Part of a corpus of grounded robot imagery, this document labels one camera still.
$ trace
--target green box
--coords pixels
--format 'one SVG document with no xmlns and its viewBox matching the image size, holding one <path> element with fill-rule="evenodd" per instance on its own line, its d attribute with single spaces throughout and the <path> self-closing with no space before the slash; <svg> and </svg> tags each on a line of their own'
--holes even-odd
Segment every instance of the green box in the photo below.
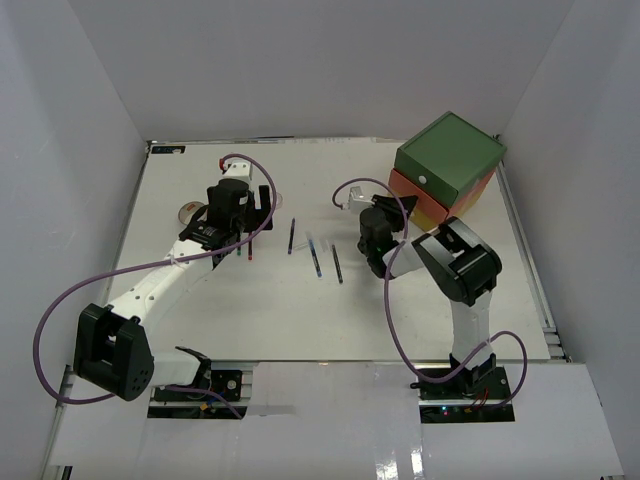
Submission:
<svg viewBox="0 0 640 480">
<path fill-rule="evenodd" d="M 506 151 L 497 140 L 447 112 L 398 148 L 395 168 L 450 208 L 498 165 Z"/>
</svg>

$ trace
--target wire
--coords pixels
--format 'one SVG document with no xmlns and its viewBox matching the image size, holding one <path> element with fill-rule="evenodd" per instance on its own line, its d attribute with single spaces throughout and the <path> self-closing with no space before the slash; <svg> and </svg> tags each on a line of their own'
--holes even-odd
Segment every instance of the wire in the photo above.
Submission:
<svg viewBox="0 0 640 480">
<path fill-rule="evenodd" d="M 423 374 L 422 372 L 420 372 L 413 365 L 413 363 L 411 363 L 411 360 L 409 359 L 409 357 L 405 353 L 404 349 L 402 348 L 402 345 L 400 344 L 400 339 L 398 338 L 398 334 L 396 333 L 396 329 L 395 329 L 395 326 L 393 324 L 393 319 L 391 318 L 391 302 L 389 301 L 389 283 L 390 283 L 390 280 L 391 280 L 391 267 L 393 266 L 393 262 L 396 260 L 396 257 L 398 256 L 398 253 L 400 253 L 400 250 L 402 249 L 402 247 L 406 243 L 407 237 L 408 237 L 409 221 L 408 221 L 408 218 L 407 218 L 407 212 L 404 209 L 404 206 L 402 205 L 402 202 L 400 201 L 398 196 L 393 192 L 393 190 L 391 190 L 391 188 L 389 188 L 388 185 L 386 185 L 385 183 L 383 183 L 383 182 L 381 182 L 379 180 L 376 180 L 375 178 L 367 178 L 367 177 L 354 178 L 353 180 L 349 180 L 348 182 L 345 182 L 342 185 L 340 185 L 338 188 L 336 188 L 336 190 L 333 192 L 333 196 L 331 197 L 331 201 L 333 202 L 333 204 L 336 207 L 342 208 L 342 206 L 339 203 L 336 202 L 336 196 L 338 195 L 340 190 L 342 190 L 347 185 L 351 185 L 352 183 L 356 183 L 356 182 L 371 182 L 371 183 L 375 183 L 376 185 L 380 185 L 381 187 L 385 188 L 393 196 L 393 198 L 396 200 L 396 202 L 398 202 L 398 205 L 400 207 L 400 211 L 402 212 L 402 218 L 404 219 L 403 240 L 395 248 L 395 250 L 393 251 L 393 254 L 389 258 L 389 263 L 387 264 L 387 270 L 385 271 L 385 274 L 384 274 L 384 313 L 385 313 L 385 315 L 387 317 L 387 325 L 389 326 L 389 332 L 391 333 L 391 338 L 393 339 L 393 343 L 395 344 L 396 350 L 398 350 L 398 353 L 400 354 L 400 358 L 402 358 L 402 361 L 405 363 L 405 365 L 407 365 L 409 370 L 411 370 L 415 374 L 415 376 L 418 377 L 419 380 L 421 380 L 423 382 L 435 383 L 435 384 L 446 383 L 449 380 L 451 380 L 452 378 L 454 378 L 456 375 L 458 375 L 462 371 L 462 369 L 465 368 L 467 366 L 467 364 L 473 359 L 473 357 L 475 357 L 476 354 L 478 352 L 480 352 L 480 350 L 482 350 L 486 345 L 488 345 L 489 343 L 493 343 L 495 340 L 497 340 L 498 338 L 500 338 L 500 337 L 502 337 L 504 335 L 508 335 L 510 337 L 513 337 L 518 342 L 518 345 L 520 345 L 520 349 L 522 350 L 522 374 L 520 376 L 520 381 L 518 382 L 518 385 L 513 390 L 511 395 L 509 395 L 507 398 L 505 398 L 502 402 L 500 402 L 500 403 L 498 403 L 496 405 L 492 405 L 490 408 L 499 408 L 499 407 L 502 407 L 503 405 L 506 405 L 508 402 L 513 400 L 513 398 L 522 389 L 522 385 L 524 384 L 524 380 L 525 380 L 525 378 L 527 376 L 527 366 L 528 366 L 527 349 L 526 349 L 526 347 L 524 345 L 524 342 L 522 341 L 522 339 L 518 335 L 516 335 L 513 332 L 510 332 L 508 330 L 501 330 L 501 331 L 497 332 L 488 341 L 483 342 L 480 345 L 478 345 L 476 348 L 474 348 L 471 351 L 471 353 L 469 355 L 467 355 L 467 357 L 460 363 L 460 365 L 458 365 L 456 368 L 454 368 L 451 372 L 449 372 L 444 377 L 428 377 L 425 374 Z"/>
<path fill-rule="evenodd" d="M 215 398 L 219 402 L 222 402 L 224 406 L 227 407 L 231 413 L 233 413 L 239 420 L 242 420 L 242 415 L 240 415 L 240 413 L 235 408 L 233 408 L 233 406 L 227 400 L 225 400 L 224 397 L 217 394 L 216 392 L 212 392 L 211 390 L 205 390 L 204 388 L 179 387 L 177 385 L 167 385 L 166 387 L 164 387 L 164 390 L 170 390 L 172 392 L 182 392 L 182 393 L 201 393 L 203 396 L 209 395 L 210 397 Z"/>
<path fill-rule="evenodd" d="M 262 174 L 267 179 L 267 182 L 269 183 L 269 186 L 271 187 L 271 193 L 273 195 L 273 201 L 271 203 L 271 210 L 269 210 L 269 214 L 267 215 L 267 218 L 260 224 L 260 226 L 254 232 L 252 232 L 247 238 L 245 238 L 244 240 L 239 241 L 238 243 L 235 243 L 233 245 L 229 245 L 228 247 L 219 248 L 218 250 L 213 250 L 211 252 L 199 253 L 197 255 L 190 255 L 190 256 L 187 256 L 187 257 L 174 258 L 173 259 L 174 262 L 178 262 L 178 263 L 189 262 L 191 260 L 199 260 L 201 258 L 213 257 L 214 255 L 220 255 L 220 254 L 223 254 L 223 253 L 231 252 L 231 251 L 235 250 L 237 247 L 242 246 L 242 245 L 250 242 L 251 240 L 253 240 L 253 238 L 256 235 L 258 235 L 262 230 L 264 230 L 266 228 L 266 226 L 269 224 L 269 222 L 271 221 L 271 218 L 273 217 L 273 213 L 276 210 L 276 201 L 277 201 L 276 186 L 275 186 L 275 183 L 273 182 L 273 179 L 271 178 L 271 175 L 269 175 L 269 173 L 265 170 L 265 168 L 262 165 L 260 165 L 259 162 L 257 162 L 253 158 L 248 157 L 247 155 L 243 155 L 241 153 L 230 153 L 229 155 L 225 155 L 224 157 L 222 157 L 221 162 L 224 164 L 225 161 L 227 161 L 227 160 L 229 160 L 231 158 L 241 158 L 243 160 L 246 160 L 246 161 L 252 163 L 253 165 L 256 166 L 256 168 L 258 170 L 260 170 L 262 172 Z M 81 282 L 78 282 L 75 285 L 69 287 L 67 290 L 62 292 L 51 303 L 51 305 L 49 305 L 49 307 L 42 314 L 42 318 L 40 318 L 40 321 L 38 322 L 38 326 L 36 327 L 36 331 L 35 331 L 35 334 L 33 336 L 33 352 L 32 352 L 32 356 L 33 356 L 33 365 L 35 367 L 36 375 L 38 377 L 38 380 L 40 381 L 40 384 L 45 389 L 45 391 L 51 397 L 55 398 L 58 402 L 66 403 L 66 404 L 69 404 L 69 405 L 87 405 L 87 404 L 90 404 L 90 403 L 101 402 L 103 400 L 107 400 L 108 398 L 111 398 L 111 397 L 114 396 L 113 394 L 108 394 L 108 395 L 102 395 L 102 396 L 94 397 L 94 398 L 82 398 L 82 399 L 65 397 L 64 395 L 61 395 L 59 392 L 57 392 L 51 386 L 51 384 L 49 383 L 49 381 L 45 377 L 44 371 L 42 369 L 41 359 L 40 359 L 40 340 L 42 338 L 42 332 L 44 330 L 44 327 L 47 324 L 47 321 L 49 320 L 49 317 L 51 316 L 53 311 L 56 309 L 56 307 L 58 305 L 60 305 L 60 303 L 65 298 L 67 298 L 69 295 L 71 295 L 73 292 L 75 292 L 76 290 L 79 290 L 82 287 L 85 287 L 85 286 L 87 286 L 87 285 L 89 285 L 91 283 L 97 282 L 99 280 L 104 280 L 105 278 L 115 277 L 117 275 L 123 275 L 125 273 L 137 272 L 137 271 L 140 271 L 140 270 L 147 270 L 149 268 L 164 267 L 164 266 L 167 266 L 167 265 L 171 265 L 171 263 L 172 263 L 172 259 L 160 260 L 160 261 L 157 261 L 157 262 L 144 263 L 142 265 L 134 265 L 133 267 L 121 268 L 119 270 L 113 270 L 111 272 L 100 273 L 100 274 L 95 275 L 93 277 L 89 277 L 89 278 L 87 278 L 85 280 L 82 280 Z"/>
</svg>

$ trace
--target white wall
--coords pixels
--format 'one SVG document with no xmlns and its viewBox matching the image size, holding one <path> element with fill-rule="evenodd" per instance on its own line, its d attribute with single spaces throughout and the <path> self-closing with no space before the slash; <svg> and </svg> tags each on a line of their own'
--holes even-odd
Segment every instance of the white wall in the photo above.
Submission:
<svg viewBox="0 0 640 480">
<path fill-rule="evenodd" d="M 498 133 L 571 0 L 70 0 L 145 139 Z"/>
<path fill-rule="evenodd" d="M 67 286 L 109 269 L 144 144 L 66 0 L 0 1 L 0 477 L 35 478 L 55 402 L 31 361 Z M 45 330 L 53 385 L 72 358 L 70 298 Z"/>
<path fill-rule="evenodd" d="M 640 478 L 639 45 L 640 4 L 577 1 L 503 137 L 560 337 L 586 360 L 630 479 Z"/>
</svg>

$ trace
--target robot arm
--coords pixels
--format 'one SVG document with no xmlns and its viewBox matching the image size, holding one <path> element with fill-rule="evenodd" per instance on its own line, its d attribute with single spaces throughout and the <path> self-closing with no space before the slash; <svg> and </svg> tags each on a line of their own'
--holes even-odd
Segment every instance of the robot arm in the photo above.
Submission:
<svg viewBox="0 0 640 480">
<path fill-rule="evenodd" d="M 410 214 L 415 201 L 401 198 Z M 359 210 L 358 249 L 367 257 L 371 270 L 383 278 L 396 247 L 393 232 L 401 229 L 402 215 L 395 199 L 365 205 L 359 189 L 351 189 L 349 209 Z M 407 241 L 391 266 L 392 278 L 426 268 L 451 302 L 453 347 L 450 355 L 456 368 L 474 348 L 490 337 L 489 303 L 496 277 L 502 271 L 498 255 L 460 219 L 451 217 L 436 230 Z M 477 383 L 495 369 L 495 355 L 487 344 L 466 365 L 461 374 L 462 389 L 474 391 Z"/>
<path fill-rule="evenodd" d="M 74 356 L 78 376 L 124 400 L 134 400 L 148 386 L 198 386 L 210 364 L 204 355 L 183 347 L 152 354 L 148 338 L 178 299 L 227 253 L 180 259 L 233 245 L 242 232 L 255 230 L 271 209 L 264 185 L 259 188 L 261 208 L 255 207 L 250 163 L 233 161 L 221 167 L 223 179 L 207 190 L 209 205 L 193 215 L 165 256 L 176 261 L 151 270 L 109 305 L 90 304 L 83 310 Z"/>
</svg>

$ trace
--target wall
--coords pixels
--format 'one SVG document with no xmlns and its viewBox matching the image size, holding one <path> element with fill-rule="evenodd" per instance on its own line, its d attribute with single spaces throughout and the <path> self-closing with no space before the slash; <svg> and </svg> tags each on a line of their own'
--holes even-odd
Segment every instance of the wall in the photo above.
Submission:
<svg viewBox="0 0 640 480">
<path fill-rule="evenodd" d="M 70 0 L 145 139 L 501 132 L 571 0 Z"/>
<path fill-rule="evenodd" d="M 36 323 L 68 285 L 109 269 L 144 144 L 66 0 L 0 0 L 0 465 L 36 478 L 55 401 L 31 361 Z M 55 386 L 71 361 L 68 299 L 45 330 Z"/>
<path fill-rule="evenodd" d="M 587 363 L 630 479 L 640 478 L 638 45 L 640 4 L 576 2 L 504 135 L 560 337 Z"/>
</svg>

